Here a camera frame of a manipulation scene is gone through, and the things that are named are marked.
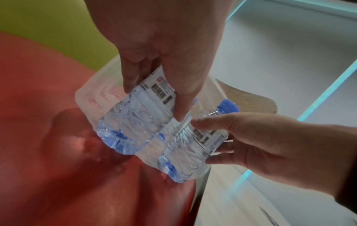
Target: green surface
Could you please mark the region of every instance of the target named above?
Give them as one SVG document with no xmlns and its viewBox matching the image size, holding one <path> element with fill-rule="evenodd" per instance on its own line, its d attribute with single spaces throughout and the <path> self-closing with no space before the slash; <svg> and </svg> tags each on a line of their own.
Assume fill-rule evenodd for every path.
<svg viewBox="0 0 357 226">
<path fill-rule="evenodd" d="M 83 0 L 0 0 L 0 31 L 47 45 L 94 70 L 118 54 Z"/>
</svg>

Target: bottle label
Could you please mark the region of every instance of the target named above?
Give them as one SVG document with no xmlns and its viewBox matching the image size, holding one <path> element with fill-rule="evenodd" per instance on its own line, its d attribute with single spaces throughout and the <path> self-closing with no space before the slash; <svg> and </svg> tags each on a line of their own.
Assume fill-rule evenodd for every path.
<svg viewBox="0 0 357 226">
<path fill-rule="evenodd" d="M 228 137 L 227 132 L 224 130 L 201 131 L 196 128 L 192 129 L 196 136 L 196 140 L 212 152 L 215 151 Z"/>
<path fill-rule="evenodd" d="M 166 81 L 162 66 L 141 83 L 141 87 L 156 101 L 163 103 L 171 112 L 175 106 L 175 91 Z"/>
</svg>

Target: water bottle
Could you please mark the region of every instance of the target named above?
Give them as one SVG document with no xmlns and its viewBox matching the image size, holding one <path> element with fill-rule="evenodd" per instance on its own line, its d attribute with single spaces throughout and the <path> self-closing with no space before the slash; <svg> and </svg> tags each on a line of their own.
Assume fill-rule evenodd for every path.
<svg viewBox="0 0 357 226">
<path fill-rule="evenodd" d="M 221 102 L 217 110 L 201 113 L 198 117 L 239 112 L 230 100 Z M 228 138 L 225 130 L 200 131 L 191 124 L 184 127 L 168 144 L 159 157 L 160 169 L 176 182 L 182 183 Z"/>
<path fill-rule="evenodd" d="M 117 152 L 133 155 L 173 119 L 175 97 L 159 67 L 99 120 L 96 132 Z"/>
</svg>

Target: water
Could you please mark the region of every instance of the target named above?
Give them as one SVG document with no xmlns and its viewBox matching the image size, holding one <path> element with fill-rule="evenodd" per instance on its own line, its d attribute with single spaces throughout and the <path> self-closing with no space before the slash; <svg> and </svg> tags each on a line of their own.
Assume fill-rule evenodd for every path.
<svg viewBox="0 0 357 226">
<path fill-rule="evenodd" d="M 199 117 L 212 117 L 239 112 L 230 100 L 224 100 L 217 110 L 203 112 Z M 228 138 L 225 130 L 200 131 L 191 124 L 184 127 L 159 157 L 163 172 L 176 182 L 184 182 Z"/>
<path fill-rule="evenodd" d="M 177 124 L 169 124 L 173 119 L 175 97 L 174 89 L 159 67 L 99 120 L 96 132 L 117 152 L 133 155 L 164 127 L 163 140 L 167 138 L 165 135 L 170 135 L 169 131 L 175 131 Z"/>
</svg>

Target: blue bottle cap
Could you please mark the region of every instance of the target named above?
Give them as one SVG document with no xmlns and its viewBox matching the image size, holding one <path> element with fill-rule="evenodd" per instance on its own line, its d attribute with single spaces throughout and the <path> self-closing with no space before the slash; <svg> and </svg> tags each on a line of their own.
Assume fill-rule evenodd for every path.
<svg viewBox="0 0 357 226">
<path fill-rule="evenodd" d="M 235 103 L 233 103 L 232 101 L 228 100 L 228 99 L 223 100 L 219 104 L 217 110 L 221 110 L 225 114 L 233 113 L 233 112 L 239 112 L 238 106 Z"/>
</svg>

